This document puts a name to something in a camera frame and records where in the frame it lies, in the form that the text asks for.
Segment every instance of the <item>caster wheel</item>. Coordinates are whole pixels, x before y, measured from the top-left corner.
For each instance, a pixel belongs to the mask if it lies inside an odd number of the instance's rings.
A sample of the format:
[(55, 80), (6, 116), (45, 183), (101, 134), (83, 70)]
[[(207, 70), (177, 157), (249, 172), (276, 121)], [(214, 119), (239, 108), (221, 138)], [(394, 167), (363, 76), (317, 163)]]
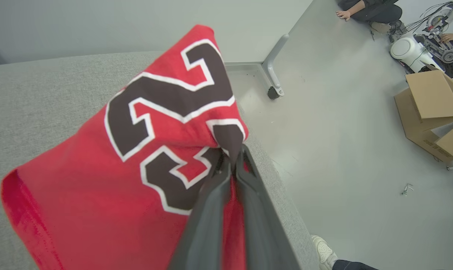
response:
[(268, 97), (269, 97), (271, 100), (274, 100), (274, 99), (278, 99), (280, 96), (279, 96), (278, 93), (275, 91), (275, 88), (270, 87), (270, 88), (268, 89)]

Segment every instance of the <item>white robot body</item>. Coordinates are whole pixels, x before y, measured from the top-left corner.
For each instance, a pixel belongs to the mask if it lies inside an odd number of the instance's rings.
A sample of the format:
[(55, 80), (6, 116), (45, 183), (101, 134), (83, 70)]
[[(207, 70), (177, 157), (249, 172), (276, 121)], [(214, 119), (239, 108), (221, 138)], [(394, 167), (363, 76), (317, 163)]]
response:
[(410, 36), (402, 37), (393, 43), (390, 48), (390, 54), (393, 58), (409, 66), (415, 73), (419, 72), (425, 64), (439, 68), (433, 60), (433, 55), (421, 43), (418, 43)]

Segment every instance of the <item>red jersey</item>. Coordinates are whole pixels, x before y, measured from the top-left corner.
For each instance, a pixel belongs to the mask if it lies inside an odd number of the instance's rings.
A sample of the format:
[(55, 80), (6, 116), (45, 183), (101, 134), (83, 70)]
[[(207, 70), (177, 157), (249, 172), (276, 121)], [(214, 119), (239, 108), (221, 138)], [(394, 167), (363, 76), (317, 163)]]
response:
[[(234, 161), (247, 136), (213, 31), (196, 26), (75, 135), (10, 172), (3, 207), (42, 270), (165, 269), (221, 149)], [(223, 269), (246, 268), (234, 188), (223, 249)]]

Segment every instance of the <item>white sneaker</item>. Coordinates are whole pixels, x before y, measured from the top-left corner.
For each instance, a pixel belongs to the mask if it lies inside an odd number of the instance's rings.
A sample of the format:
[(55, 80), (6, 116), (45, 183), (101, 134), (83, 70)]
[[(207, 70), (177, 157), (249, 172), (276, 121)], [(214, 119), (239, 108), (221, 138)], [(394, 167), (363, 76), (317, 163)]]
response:
[(312, 235), (312, 241), (317, 249), (320, 270), (332, 270), (338, 257), (333, 250), (326, 244), (323, 238)]
[(380, 34), (386, 34), (386, 33), (388, 33), (388, 31), (390, 31), (392, 29), (391, 25), (382, 24), (381, 22), (372, 22), (370, 24), (370, 26), (372, 27), (372, 29), (374, 29), (375, 31), (377, 31)]

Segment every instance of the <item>open cardboard box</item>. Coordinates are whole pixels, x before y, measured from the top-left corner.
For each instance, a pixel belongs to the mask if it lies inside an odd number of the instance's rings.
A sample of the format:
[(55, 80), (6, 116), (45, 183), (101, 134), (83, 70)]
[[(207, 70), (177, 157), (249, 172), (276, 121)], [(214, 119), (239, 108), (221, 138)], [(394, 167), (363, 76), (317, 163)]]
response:
[(441, 70), (405, 76), (395, 96), (406, 137), (444, 162), (453, 161), (453, 79)]

